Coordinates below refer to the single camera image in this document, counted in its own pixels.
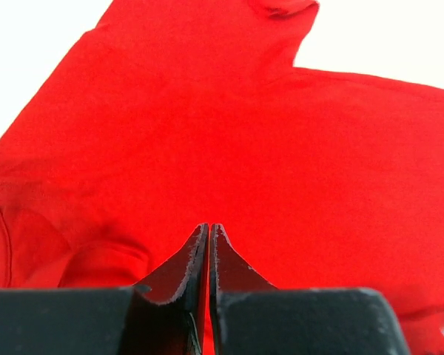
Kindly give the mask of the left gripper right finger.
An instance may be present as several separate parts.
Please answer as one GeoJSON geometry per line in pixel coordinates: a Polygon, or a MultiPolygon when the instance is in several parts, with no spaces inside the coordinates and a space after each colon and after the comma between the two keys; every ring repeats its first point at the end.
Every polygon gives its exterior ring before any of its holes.
{"type": "Polygon", "coordinates": [[[281,290],[211,227],[210,314],[217,354],[410,354],[384,296],[369,288],[281,290]]]}

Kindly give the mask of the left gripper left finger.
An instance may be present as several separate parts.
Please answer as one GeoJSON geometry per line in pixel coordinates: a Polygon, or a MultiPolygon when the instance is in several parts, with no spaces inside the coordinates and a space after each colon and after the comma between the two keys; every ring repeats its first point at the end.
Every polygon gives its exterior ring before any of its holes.
{"type": "Polygon", "coordinates": [[[201,354],[208,234],[135,285],[0,290],[0,354],[201,354]]]}

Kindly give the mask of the red t shirt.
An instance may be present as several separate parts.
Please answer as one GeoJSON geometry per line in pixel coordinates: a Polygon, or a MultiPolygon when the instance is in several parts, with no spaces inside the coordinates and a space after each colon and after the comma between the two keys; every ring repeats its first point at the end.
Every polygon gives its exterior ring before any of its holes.
{"type": "Polygon", "coordinates": [[[0,139],[0,288],[129,285],[199,223],[444,354],[444,90],[296,68],[316,1],[114,1],[0,139]]]}

